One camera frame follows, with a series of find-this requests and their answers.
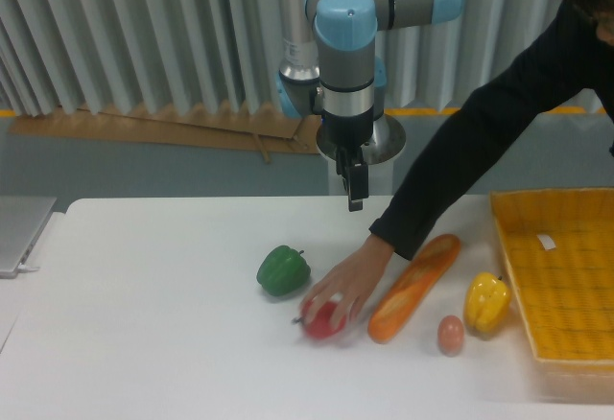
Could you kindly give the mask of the person's bare hand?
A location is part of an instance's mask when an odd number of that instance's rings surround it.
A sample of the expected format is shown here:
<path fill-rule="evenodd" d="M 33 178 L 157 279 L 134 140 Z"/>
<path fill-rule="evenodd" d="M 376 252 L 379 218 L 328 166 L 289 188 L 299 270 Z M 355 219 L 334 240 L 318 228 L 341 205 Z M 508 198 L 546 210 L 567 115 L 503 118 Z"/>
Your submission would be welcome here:
<path fill-rule="evenodd" d="M 324 304 L 338 297 L 329 318 L 330 327 L 337 329 L 343 318 L 354 320 L 382 279 L 394 253 L 394 247 L 370 234 L 352 254 L 335 265 L 304 296 L 301 305 L 309 305 L 305 324 L 310 324 Z"/>

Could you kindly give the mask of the black sleeved forearm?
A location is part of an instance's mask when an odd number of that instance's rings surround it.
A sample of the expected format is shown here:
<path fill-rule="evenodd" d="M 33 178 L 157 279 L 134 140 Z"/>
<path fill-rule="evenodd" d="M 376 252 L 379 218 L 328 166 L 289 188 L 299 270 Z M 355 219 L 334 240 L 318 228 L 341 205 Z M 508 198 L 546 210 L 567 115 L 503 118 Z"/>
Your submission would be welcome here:
<path fill-rule="evenodd" d="M 613 112 L 613 13 L 563 3 L 549 27 L 437 130 L 370 227 L 377 251 L 412 258 L 443 212 L 538 114 L 583 89 Z"/>

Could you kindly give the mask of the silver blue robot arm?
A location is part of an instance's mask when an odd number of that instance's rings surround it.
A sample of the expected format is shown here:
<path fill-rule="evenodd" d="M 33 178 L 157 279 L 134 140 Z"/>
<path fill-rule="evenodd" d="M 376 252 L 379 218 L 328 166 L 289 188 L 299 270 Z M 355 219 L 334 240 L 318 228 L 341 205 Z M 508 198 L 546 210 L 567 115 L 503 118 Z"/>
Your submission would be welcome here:
<path fill-rule="evenodd" d="M 317 115 L 318 152 L 329 191 L 360 211 L 391 191 L 392 162 L 406 133 L 385 112 L 387 73 L 376 55 L 380 32 L 441 24 L 464 0 L 279 0 L 284 57 L 276 76 L 282 112 Z"/>

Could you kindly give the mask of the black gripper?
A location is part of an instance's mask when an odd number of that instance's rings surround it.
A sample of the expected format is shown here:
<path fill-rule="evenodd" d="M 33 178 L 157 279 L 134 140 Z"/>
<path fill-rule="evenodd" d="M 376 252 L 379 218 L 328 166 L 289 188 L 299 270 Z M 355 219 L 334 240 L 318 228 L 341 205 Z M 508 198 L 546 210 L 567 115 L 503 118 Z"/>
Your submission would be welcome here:
<path fill-rule="evenodd" d="M 354 116 L 339 116 L 324 111 L 323 137 L 336 147 L 336 172 L 342 179 L 348 195 L 348 210 L 360 211 L 368 198 L 368 165 L 361 151 L 351 154 L 347 149 L 357 149 L 367 142 L 373 133 L 373 109 Z"/>

